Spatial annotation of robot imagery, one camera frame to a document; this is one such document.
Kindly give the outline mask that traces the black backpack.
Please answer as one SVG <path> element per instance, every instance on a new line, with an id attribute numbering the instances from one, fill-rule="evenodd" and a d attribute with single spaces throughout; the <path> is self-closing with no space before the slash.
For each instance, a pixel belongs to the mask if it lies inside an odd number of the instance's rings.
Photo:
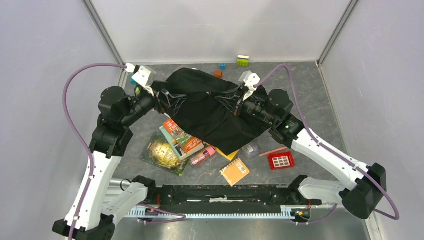
<path id="1" fill-rule="evenodd" d="M 264 121 L 251 113 L 234 115 L 215 97 L 237 89 L 238 85 L 197 69 L 181 68 L 165 81 L 155 81 L 152 88 L 157 92 L 165 89 L 174 97 L 185 97 L 182 103 L 165 107 L 165 112 L 186 133 L 225 154 L 260 137 L 274 122 Z"/>

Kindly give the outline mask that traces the orange treehouse book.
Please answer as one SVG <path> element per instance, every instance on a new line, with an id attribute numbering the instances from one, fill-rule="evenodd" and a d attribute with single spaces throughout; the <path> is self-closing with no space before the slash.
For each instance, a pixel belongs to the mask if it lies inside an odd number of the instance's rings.
<path id="1" fill-rule="evenodd" d="M 185 132 L 171 118 L 165 121 L 162 125 L 185 154 L 192 155 L 205 147 L 202 140 Z"/>

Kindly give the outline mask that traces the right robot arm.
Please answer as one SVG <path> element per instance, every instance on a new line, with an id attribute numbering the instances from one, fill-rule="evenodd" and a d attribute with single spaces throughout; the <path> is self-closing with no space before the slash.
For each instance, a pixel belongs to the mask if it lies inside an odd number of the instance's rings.
<path id="1" fill-rule="evenodd" d="M 299 176 L 289 189 L 295 204 L 308 200 L 341 204 L 353 216 L 366 220 L 375 212 L 387 190 L 386 169 L 368 165 L 328 144 L 291 114 L 294 106 L 282 89 L 258 96 L 239 87 L 217 96 L 237 117 L 253 117 L 268 126 L 272 138 L 291 150 L 303 154 L 336 177 L 335 181 Z"/>

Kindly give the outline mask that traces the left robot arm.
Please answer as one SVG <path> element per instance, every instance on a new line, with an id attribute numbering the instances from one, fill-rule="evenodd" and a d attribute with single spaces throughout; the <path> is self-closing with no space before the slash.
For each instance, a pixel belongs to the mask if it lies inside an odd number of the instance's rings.
<path id="1" fill-rule="evenodd" d="M 84 144 L 88 164 L 83 182 L 69 213 L 54 222 L 54 233 L 70 240 L 110 240 L 116 226 L 137 204 L 156 200 L 155 181 L 138 176 L 129 188 L 104 204 L 112 176 L 134 135 L 130 126 L 159 107 L 157 96 L 166 85 L 154 81 L 153 94 L 142 88 L 129 96 L 119 86 L 101 93 L 97 126 L 90 143 Z"/>

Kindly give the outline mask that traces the orange brown cube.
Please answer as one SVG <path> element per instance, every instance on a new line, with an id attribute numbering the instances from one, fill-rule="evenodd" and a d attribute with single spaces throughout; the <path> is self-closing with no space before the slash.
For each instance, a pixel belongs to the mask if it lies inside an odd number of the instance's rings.
<path id="1" fill-rule="evenodd" d="M 215 70 L 213 72 L 213 76 L 216 77 L 216 78 L 221 79 L 223 77 L 223 71 L 222 70 Z"/>

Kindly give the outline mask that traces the green white lego brick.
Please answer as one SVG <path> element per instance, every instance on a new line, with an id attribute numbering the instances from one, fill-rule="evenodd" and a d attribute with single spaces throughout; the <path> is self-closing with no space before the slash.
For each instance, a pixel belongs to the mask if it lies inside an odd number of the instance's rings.
<path id="1" fill-rule="evenodd" d="M 247 55 L 238 55 L 236 65 L 241 67 L 247 67 L 249 65 L 250 57 Z"/>

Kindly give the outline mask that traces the teal wooden block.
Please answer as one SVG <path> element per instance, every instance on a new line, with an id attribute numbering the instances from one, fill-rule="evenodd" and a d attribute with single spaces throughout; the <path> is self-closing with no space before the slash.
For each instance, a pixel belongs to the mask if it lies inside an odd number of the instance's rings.
<path id="1" fill-rule="evenodd" d="M 136 85 L 137 84 L 137 82 L 132 78 L 132 77 L 130 77 L 130 83 L 132 84 L 132 85 Z"/>

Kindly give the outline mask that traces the teal paperback book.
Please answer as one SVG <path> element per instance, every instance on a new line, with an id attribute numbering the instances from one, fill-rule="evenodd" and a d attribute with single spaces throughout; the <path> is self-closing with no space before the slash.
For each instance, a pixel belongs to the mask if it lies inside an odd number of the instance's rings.
<path id="1" fill-rule="evenodd" d="M 165 139 L 167 140 L 167 142 L 169 143 L 169 145 L 171 146 L 172 150 L 174 151 L 174 153 L 177 155 L 178 159 L 180 161 L 185 160 L 188 155 L 187 153 L 181 148 L 181 146 L 177 143 L 177 141 L 175 139 L 172 138 L 172 136 L 169 134 L 169 132 L 163 127 L 161 126 L 159 128 L 159 130 L 161 131 L 161 133 L 164 135 Z"/>

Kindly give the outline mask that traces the clear plastic box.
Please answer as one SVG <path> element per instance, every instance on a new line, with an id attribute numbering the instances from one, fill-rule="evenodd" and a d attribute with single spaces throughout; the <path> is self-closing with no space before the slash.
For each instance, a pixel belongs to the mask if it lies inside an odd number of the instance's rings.
<path id="1" fill-rule="evenodd" d="M 247 145 L 243 146 L 241 148 L 243 154 L 248 158 L 251 159 L 252 157 L 256 156 L 259 154 L 259 147 L 256 143 L 251 142 L 248 143 Z"/>

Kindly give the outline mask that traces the yellow notebook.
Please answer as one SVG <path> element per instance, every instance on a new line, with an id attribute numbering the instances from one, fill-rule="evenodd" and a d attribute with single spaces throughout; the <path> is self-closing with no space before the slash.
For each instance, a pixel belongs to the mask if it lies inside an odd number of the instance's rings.
<path id="1" fill-rule="evenodd" d="M 239 150 L 236 150 L 236 151 L 234 151 L 234 152 L 232 152 L 232 153 L 230 153 L 230 154 L 225 154 L 224 152 L 222 152 L 219 148 L 217 148 L 217 147 L 213 147 L 214 149 L 215 149 L 215 151 L 218 153 L 218 154 L 220 154 L 222 157 L 224 157 L 224 158 L 226 158 L 227 160 L 229 160 L 229 161 L 232 161 L 235 157 L 236 157 L 236 155 L 238 154 L 238 152 L 239 152 Z"/>

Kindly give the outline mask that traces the pink pencil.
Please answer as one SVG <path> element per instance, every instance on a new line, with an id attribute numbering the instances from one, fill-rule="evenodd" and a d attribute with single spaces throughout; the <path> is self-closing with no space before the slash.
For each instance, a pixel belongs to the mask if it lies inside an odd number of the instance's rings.
<path id="1" fill-rule="evenodd" d="M 280 147 L 280 148 L 277 148 L 277 149 L 274 149 L 274 150 L 270 150 L 270 151 L 261 153 L 259 156 L 260 157 L 267 156 L 267 155 L 274 154 L 274 153 L 277 153 L 277 152 L 280 152 L 280 151 L 283 151 L 283 150 L 286 150 L 286 149 L 287 149 L 287 147 Z"/>

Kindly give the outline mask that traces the red calculator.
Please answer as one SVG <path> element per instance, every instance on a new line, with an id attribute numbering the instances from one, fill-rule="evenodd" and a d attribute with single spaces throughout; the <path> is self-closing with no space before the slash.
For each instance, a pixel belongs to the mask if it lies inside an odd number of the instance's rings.
<path id="1" fill-rule="evenodd" d="M 271 170 L 282 170 L 295 166 L 295 160 L 290 151 L 270 154 L 267 159 Z"/>

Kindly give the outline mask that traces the orange spiral notepad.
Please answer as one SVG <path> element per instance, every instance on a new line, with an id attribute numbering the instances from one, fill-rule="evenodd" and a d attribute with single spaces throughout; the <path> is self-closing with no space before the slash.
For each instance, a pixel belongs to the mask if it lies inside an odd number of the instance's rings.
<path id="1" fill-rule="evenodd" d="M 237 158 L 220 170 L 220 174 L 225 178 L 230 186 L 234 186 L 250 173 L 245 163 Z"/>

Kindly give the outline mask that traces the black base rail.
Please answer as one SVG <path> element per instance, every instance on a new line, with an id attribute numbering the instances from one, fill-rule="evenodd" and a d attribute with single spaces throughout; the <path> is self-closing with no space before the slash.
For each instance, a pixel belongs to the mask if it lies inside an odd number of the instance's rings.
<path id="1" fill-rule="evenodd" d="M 184 220 L 277 219 L 306 223 L 319 199 L 307 199 L 292 185 L 155 185 L 125 218 L 142 224 Z"/>

